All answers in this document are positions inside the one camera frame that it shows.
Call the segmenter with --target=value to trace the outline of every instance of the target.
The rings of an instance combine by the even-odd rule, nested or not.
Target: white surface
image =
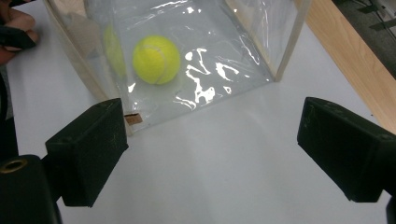
[[[41,42],[8,66],[21,154],[45,142],[90,105],[40,1],[21,7]],[[389,196],[349,202],[298,147],[306,96],[367,119],[370,111],[305,26],[284,79],[129,138],[130,148],[93,208],[67,208],[64,223],[376,223]]]

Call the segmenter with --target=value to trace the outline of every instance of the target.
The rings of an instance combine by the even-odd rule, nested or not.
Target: tennis ball
[[[116,36],[113,26],[108,25],[103,33],[103,42],[105,54],[113,68],[119,76],[125,76],[126,66],[122,53],[122,47],[119,38]]]
[[[168,38],[149,35],[134,47],[132,64],[145,82],[162,85],[175,78],[180,68],[180,54]]]

